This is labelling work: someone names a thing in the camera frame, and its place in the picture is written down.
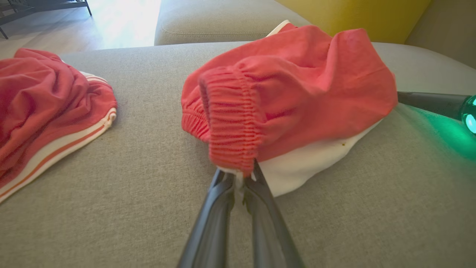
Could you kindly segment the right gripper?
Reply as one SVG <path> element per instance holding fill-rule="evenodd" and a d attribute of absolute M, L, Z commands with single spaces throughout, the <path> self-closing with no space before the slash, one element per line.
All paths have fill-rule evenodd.
<path fill-rule="evenodd" d="M 476 134 L 476 96 L 442 93 L 398 92 L 402 104 L 462 121 L 466 129 Z"/>

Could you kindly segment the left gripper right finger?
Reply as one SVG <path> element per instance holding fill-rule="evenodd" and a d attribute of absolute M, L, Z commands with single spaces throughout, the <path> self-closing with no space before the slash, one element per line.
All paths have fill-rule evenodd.
<path fill-rule="evenodd" d="M 304 268 L 304 261 L 257 160 L 254 160 L 252 174 L 244 181 L 244 204 L 252 217 L 253 266 Z"/>

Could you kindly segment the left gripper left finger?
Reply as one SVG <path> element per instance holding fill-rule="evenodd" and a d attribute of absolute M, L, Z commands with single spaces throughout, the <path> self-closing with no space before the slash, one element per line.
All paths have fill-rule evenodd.
<path fill-rule="evenodd" d="M 231 173 L 216 170 L 178 262 L 179 268 L 228 267 L 228 231 L 235 203 L 234 182 Z"/>

